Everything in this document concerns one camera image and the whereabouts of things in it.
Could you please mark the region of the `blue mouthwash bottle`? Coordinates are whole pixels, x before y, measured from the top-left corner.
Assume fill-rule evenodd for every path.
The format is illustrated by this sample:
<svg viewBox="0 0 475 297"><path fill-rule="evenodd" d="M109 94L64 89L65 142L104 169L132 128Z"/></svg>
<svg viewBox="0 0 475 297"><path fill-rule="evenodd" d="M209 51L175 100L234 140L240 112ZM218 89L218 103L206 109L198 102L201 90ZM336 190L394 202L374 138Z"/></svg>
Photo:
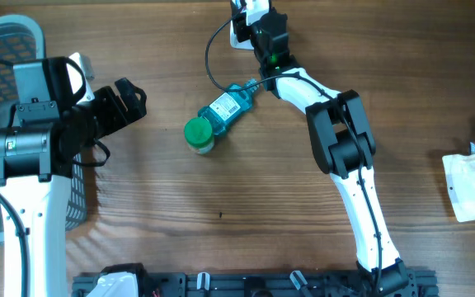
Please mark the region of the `blue mouthwash bottle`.
<svg viewBox="0 0 475 297"><path fill-rule="evenodd" d="M232 83L230 92L223 92L209 105L198 111L198 116L205 118L212 126L215 137L223 137L232 124L253 107L253 98L258 90L256 79L251 78L243 86Z"/></svg>

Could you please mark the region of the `green lid jar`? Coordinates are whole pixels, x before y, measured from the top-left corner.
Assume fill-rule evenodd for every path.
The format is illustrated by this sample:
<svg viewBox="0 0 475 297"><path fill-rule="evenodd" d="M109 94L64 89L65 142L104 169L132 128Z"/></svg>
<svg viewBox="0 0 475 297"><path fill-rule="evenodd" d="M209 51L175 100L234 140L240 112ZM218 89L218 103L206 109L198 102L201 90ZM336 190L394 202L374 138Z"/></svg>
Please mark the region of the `green lid jar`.
<svg viewBox="0 0 475 297"><path fill-rule="evenodd" d="M184 136L189 148L198 154L206 154L214 147L214 131L205 118L189 120L184 127Z"/></svg>

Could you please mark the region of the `beige plastic food pouch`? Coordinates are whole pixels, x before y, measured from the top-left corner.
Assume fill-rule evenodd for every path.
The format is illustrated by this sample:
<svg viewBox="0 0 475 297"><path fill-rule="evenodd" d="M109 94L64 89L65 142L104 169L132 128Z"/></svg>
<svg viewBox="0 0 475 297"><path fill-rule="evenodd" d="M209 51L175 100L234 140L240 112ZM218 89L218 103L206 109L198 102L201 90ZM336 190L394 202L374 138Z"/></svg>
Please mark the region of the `beige plastic food pouch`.
<svg viewBox="0 0 475 297"><path fill-rule="evenodd" d="M475 220L475 154L442 157L449 199L459 223Z"/></svg>

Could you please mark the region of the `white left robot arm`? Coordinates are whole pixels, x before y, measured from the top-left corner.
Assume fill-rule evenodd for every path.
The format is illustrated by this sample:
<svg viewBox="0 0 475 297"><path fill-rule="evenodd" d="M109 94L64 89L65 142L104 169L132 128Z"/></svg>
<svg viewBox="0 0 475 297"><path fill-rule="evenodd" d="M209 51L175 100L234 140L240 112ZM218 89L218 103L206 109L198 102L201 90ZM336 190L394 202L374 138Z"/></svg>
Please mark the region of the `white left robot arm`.
<svg viewBox="0 0 475 297"><path fill-rule="evenodd" d="M84 148L142 119L147 95L129 79L89 93L69 57L12 64L18 102L0 129L4 294L65 296L66 220Z"/></svg>

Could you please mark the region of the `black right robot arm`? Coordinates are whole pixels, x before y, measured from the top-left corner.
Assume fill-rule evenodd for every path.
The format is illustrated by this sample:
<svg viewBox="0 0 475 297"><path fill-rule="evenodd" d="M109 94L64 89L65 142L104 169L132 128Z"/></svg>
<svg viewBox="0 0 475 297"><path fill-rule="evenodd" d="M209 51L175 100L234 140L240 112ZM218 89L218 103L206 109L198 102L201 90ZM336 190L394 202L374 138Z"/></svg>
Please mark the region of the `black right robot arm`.
<svg viewBox="0 0 475 297"><path fill-rule="evenodd" d="M308 75L290 53L288 17L271 2L230 5L233 46L247 45L260 65L264 88L306 116L315 162L333 180L346 208L367 295L393 295L406 288L406 268L375 189L376 143L360 95L332 90Z"/></svg>

